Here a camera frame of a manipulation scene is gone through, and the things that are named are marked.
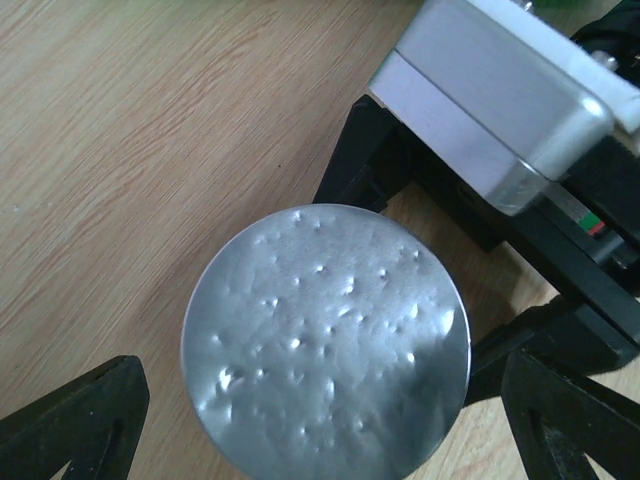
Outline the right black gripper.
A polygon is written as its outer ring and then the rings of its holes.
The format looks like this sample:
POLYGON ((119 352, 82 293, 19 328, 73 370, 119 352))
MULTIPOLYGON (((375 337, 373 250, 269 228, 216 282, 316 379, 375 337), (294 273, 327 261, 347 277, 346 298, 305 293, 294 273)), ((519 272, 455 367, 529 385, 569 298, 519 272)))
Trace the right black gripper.
POLYGON ((639 166, 612 138, 568 180, 517 216, 499 213, 443 160, 416 145, 415 182, 484 251, 509 244, 559 292, 472 347, 467 403, 498 397, 522 348, 578 373, 616 370, 639 354, 639 166))

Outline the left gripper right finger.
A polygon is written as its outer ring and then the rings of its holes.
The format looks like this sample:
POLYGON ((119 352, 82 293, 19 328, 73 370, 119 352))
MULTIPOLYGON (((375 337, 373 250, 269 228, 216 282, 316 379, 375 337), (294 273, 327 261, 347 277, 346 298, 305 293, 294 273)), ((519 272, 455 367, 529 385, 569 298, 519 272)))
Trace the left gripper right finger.
POLYGON ((508 357, 501 399, 527 477, 639 477, 639 404, 545 358, 508 357))

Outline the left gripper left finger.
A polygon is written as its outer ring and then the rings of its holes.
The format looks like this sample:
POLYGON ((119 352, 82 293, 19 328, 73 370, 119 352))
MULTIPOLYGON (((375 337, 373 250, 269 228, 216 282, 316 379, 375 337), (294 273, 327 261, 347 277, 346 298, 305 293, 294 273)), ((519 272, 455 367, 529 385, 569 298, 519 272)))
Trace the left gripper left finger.
POLYGON ((1 419, 1 477, 126 479, 149 401, 141 360, 110 359, 1 419))

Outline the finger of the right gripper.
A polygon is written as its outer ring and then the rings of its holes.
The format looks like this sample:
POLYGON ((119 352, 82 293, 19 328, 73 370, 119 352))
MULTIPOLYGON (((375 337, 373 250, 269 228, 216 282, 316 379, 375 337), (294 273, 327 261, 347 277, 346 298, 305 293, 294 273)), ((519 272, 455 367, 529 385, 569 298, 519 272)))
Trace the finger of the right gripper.
POLYGON ((413 153, 412 132, 363 95, 351 106, 313 202, 380 213, 411 181, 413 153))

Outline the silver metal jar lid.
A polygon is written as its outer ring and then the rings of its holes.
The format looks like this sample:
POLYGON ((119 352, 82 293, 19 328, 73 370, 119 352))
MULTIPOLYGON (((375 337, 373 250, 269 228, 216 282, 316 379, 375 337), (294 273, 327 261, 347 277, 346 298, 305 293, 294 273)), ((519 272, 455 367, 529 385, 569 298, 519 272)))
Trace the silver metal jar lid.
POLYGON ((380 214, 312 204, 232 238, 190 298, 181 363, 218 451, 252 479, 402 479, 466 398, 451 276, 380 214))

